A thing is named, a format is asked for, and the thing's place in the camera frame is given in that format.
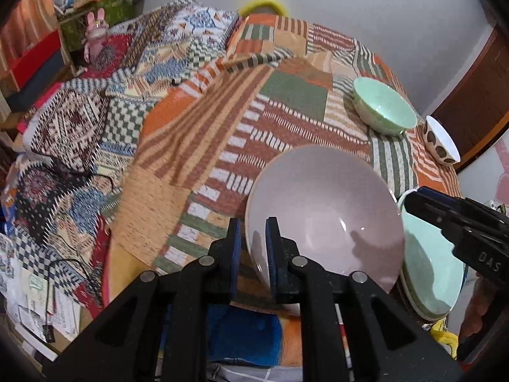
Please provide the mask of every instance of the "pink bowl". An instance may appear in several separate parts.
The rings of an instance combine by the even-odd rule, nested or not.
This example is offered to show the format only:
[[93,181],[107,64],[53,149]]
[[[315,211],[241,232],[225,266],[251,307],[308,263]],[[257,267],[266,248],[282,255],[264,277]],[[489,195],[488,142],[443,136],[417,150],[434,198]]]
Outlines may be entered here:
[[[326,270],[366,272],[387,293],[403,262],[405,236],[394,196],[360,158],[318,145],[277,156],[253,185],[246,210],[248,251],[269,287],[265,221]],[[288,305],[298,314],[298,305]]]

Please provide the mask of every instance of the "black clamp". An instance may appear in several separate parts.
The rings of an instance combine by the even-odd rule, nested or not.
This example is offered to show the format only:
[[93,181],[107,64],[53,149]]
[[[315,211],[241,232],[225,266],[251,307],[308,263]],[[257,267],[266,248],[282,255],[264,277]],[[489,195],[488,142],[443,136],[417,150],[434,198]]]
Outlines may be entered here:
[[275,217],[265,233],[272,294],[278,303],[300,303],[304,382],[350,380],[335,305],[355,380],[458,380],[457,363],[365,273],[327,272],[301,256]]
[[[151,270],[141,273],[55,362],[44,366],[47,380],[205,381],[206,306],[230,303],[237,288],[240,247],[240,221],[232,218],[227,236],[180,272],[161,277]],[[156,375],[169,305],[162,373]]]
[[496,373],[496,367],[505,366],[509,348],[509,324],[502,325],[509,306],[509,218],[470,198],[451,197],[428,187],[408,194],[405,209],[439,228],[454,245],[452,254],[497,288],[481,330],[461,340],[457,350],[458,360],[470,364],[487,347],[485,360],[470,370],[471,380]]

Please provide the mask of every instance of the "pink stuffed rabbit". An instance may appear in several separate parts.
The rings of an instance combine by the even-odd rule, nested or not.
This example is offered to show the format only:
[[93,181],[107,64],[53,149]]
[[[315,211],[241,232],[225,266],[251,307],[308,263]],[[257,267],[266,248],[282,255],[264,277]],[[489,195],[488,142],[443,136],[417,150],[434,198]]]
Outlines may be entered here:
[[108,23],[104,21],[104,8],[97,11],[97,20],[93,12],[87,14],[87,31],[85,36],[85,51],[83,58],[87,63],[95,63],[97,55],[101,52],[102,46],[108,39]]

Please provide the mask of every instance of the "blue fabric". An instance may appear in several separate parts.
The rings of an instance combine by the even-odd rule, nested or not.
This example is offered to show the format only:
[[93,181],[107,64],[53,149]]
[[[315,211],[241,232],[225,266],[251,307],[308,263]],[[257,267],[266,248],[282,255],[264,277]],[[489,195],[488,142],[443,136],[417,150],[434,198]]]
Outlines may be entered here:
[[[168,307],[161,349],[164,349],[171,305]],[[258,366],[277,366],[282,327],[279,318],[235,306],[209,305],[207,309],[207,359],[237,359]]]

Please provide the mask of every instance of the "bowl rim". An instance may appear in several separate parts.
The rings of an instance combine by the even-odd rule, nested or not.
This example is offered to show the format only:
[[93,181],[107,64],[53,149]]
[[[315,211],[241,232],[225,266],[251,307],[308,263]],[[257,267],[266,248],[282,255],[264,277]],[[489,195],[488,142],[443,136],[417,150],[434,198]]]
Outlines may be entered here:
[[[358,159],[362,164],[364,164],[365,166],[367,166],[367,168],[371,169],[372,172],[383,182],[383,184],[385,185],[385,187],[387,188],[387,191],[389,192],[390,196],[392,197],[393,201],[394,201],[394,205],[396,207],[396,209],[398,210],[398,215],[401,216],[401,211],[398,207],[398,200],[396,199],[396,196],[394,194],[394,192],[388,187],[387,183],[385,182],[385,179],[383,179],[383,177],[378,173],[376,172],[373,167],[368,164],[366,161],[364,161],[362,158],[359,158],[358,156],[348,152],[348,151],[343,151],[342,149],[338,149],[338,148],[333,148],[331,146],[325,146],[325,145],[317,145],[317,144],[306,144],[306,145],[299,145],[299,146],[295,146],[291,149],[288,149],[287,151],[284,151],[278,155],[276,155],[274,158],[272,158],[269,162],[267,162],[267,164],[265,165],[265,167],[260,171],[260,173],[258,174],[258,176],[256,176],[256,179],[254,180],[253,182],[253,186],[251,187],[251,191],[249,192],[249,195],[248,195],[248,201],[246,203],[246,210],[245,210],[245,214],[244,214],[244,236],[245,236],[245,239],[246,239],[246,249],[248,250],[248,254],[249,254],[249,258],[251,259],[251,261],[253,261],[253,256],[251,255],[251,246],[249,244],[250,242],[250,238],[249,238],[249,209],[251,207],[251,200],[252,200],[252,197],[253,197],[253,192],[255,191],[255,188],[259,182],[259,179],[261,178],[263,172],[268,168],[268,166],[270,164],[272,164],[274,161],[276,161],[278,158],[280,158],[281,156],[283,156],[284,154],[286,154],[287,152],[290,152],[290,151],[294,151],[294,150],[297,150],[297,149],[304,149],[304,148],[326,148],[326,149],[332,149],[332,150],[335,150],[335,151],[339,151],[339,152],[342,152],[342,153],[345,153],[345,154],[348,154],[348,155],[351,155],[353,158],[356,158]],[[401,219],[401,227],[403,228],[403,234],[405,233],[405,228],[403,226],[403,219]],[[401,259],[401,265],[403,265],[403,262],[405,260],[405,251],[403,250],[403,257]],[[260,269],[257,268],[255,265],[253,266],[253,270],[256,272],[256,275],[258,276],[259,280],[261,281],[261,283],[266,286],[265,284],[265,278],[263,277],[263,274],[261,273]]]
[[449,138],[449,140],[451,141],[452,145],[454,146],[454,151],[450,151],[449,149],[447,149],[444,145],[444,143],[442,142],[442,140],[438,137],[438,134],[433,130],[433,133],[435,134],[436,138],[440,141],[440,143],[442,144],[443,148],[447,151],[447,153],[449,153],[449,155],[452,157],[452,159],[454,159],[455,163],[458,163],[458,162],[461,162],[461,155],[460,155],[460,152],[457,150],[457,146],[456,146],[456,143],[454,142],[453,138],[451,137],[451,135],[449,135],[449,132],[447,132],[445,130],[445,128],[442,126],[442,124],[437,121],[437,119],[435,119],[434,117],[432,117],[431,115],[428,115],[426,116],[426,123],[428,124],[428,129],[431,129],[433,130],[433,127],[432,127],[432,124],[433,125],[436,125],[436,126],[439,126],[440,128],[443,129],[443,133],[445,135],[447,135],[447,137]]
[[[409,110],[413,113],[413,120],[415,119],[415,123],[413,124],[413,126],[408,126],[406,124],[401,124],[401,123],[396,123],[394,122],[392,119],[386,117],[385,115],[383,115],[382,113],[380,113],[379,111],[377,111],[376,109],[373,109],[373,107],[367,103],[363,98],[362,96],[360,95],[360,93],[357,91],[357,88],[355,87],[355,82],[359,82],[359,81],[366,81],[366,80],[373,80],[375,82],[378,82],[382,85],[384,85],[385,87],[389,88],[390,90],[392,90],[394,93],[396,93],[399,98],[401,100],[403,100],[403,102],[405,102],[405,104],[408,106]],[[397,90],[394,90],[393,88],[391,88],[388,84],[378,80],[378,79],[375,79],[375,78],[372,78],[372,77],[367,77],[367,76],[357,76],[354,81],[353,81],[353,89],[354,89],[354,94],[357,96],[357,98],[362,101],[363,104],[365,104],[367,106],[367,108],[370,110],[371,113],[375,114],[376,116],[380,117],[382,120],[384,121],[387,121],[393,125],[395,125],[396,127],[398,128],[402,128],[404,130],[410,130],[410,129],[413,129],[417,126],[418,124],[418,119],[417,119],[417,113],[416,111],[414,110],[414,108],[412,107],[412,105],[410,104],[410,102],[408,100],[406,100],[403,96],[401,96]]]
[[447,311],[447,313],[435,315],[435,314],[431,313],[430,311],[428,311],[428,309],[426,309],[426,306],[424,306],[420,300],[418,300],[418,299],[416,300],[414,298],[413,293],[415,293],[415,289],[413,288],[410,279],[409,279],[409,283],[407,283],[407,277],[405,274],[405,270],[406,270],[406,264],[403,261],[403,265],[401,266],[399,277],[401,280],[401,285],[403,287],[405,296],[406,296],[408,302],[410,303],[411,307],[413,308],[414,312],[420,318],[422,318],[428,322],[436,322],[437,320],[440,320],[440,319],[444,318],[445,316],[447,316],[451,312],[452,308],[449,309]]

